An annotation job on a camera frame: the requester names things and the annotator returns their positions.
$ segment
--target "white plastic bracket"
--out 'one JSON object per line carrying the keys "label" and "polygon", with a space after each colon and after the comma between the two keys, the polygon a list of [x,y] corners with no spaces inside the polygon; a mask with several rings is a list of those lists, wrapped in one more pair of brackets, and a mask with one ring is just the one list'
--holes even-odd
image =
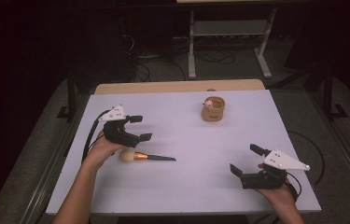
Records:
{"label": "white plastic bracket", "polygon": [[122,105],[118,105],[116,107],[113,107],[107,113],[103,114],[99,118],[99,121],[120,120],[125,118],[126,118],[126,114],[125,114],[124,107],[122,107]]}
{"label": "white plastic bracket", "polygon": [[311,167],[306,165],[284,153],[280,150],[273,150],[271,153],[265,158],[264,163],[270,165],[279,170],[305,170],[309,171]]}

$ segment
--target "dark background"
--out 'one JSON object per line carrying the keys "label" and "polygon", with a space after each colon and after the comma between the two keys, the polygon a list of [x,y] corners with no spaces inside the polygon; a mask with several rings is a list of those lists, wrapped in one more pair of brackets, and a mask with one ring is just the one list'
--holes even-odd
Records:
{"label": "dark background", "polygon": [[[0,1],[0,189],[47,101],[70,71],[82,91],[102,82],[126,82],[134,70],[123,50],[124,29],[144,45],[168,51],[172,35],[187,35],[187,11],[134,11],[119,22],[123,13],[52,10],[72,4],[77,3]],[[323,55],[334,76],[350,88],[350,2],[280,8],[271,38],[284,36],[297,37],[286,66],[302,69]]]}

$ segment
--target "metal leg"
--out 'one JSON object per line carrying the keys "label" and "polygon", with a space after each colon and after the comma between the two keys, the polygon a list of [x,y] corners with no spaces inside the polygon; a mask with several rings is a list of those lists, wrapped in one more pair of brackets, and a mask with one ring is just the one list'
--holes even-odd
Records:
{"label": "metal leg", "polygon": [[276,15],[277,8],[273,8],[271,10],[270,18],[268,19],[268,22],[264,29],[263,39],[262,43],[259,45],[257,49],[254,49],[254,52],[256,53],[257,60],[259,61],[259,67],[261,68],[262,74],[265,78],[272,78],[270,69],[268,68],[267,63],[264,59],[264,50],[265,46],[267,45],[268,39],[270,37],[271,29],[273,27],[273,20]]}
{"label": "metal leg", "polygon": [[189,19],[189,79],[195,79],[195,59],[194,59],[194,11],[190,13]]}

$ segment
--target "gold ferrule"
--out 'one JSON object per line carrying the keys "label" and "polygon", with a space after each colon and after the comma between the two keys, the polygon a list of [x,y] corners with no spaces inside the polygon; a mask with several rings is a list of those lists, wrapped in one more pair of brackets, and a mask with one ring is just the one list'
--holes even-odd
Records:
{"label": "gold ferrule", "polygon": [[136,161],[145,161],[147,160],[147,158],[148,158],[148,155],[141,152],[135,152],[133,155],[133,159]]}

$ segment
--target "makeup brush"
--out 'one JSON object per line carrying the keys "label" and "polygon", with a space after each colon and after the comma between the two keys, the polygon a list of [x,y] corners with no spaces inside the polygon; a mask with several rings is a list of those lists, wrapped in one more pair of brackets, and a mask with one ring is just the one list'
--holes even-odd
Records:
{"label": "makeup brush", "polygon": [[132,149],[123,149],[119,154],[119,159],[125,162],[128,161],[175,161],[172,157],[163,157],[156,155],[148,155],[145,153],[137,152]]}

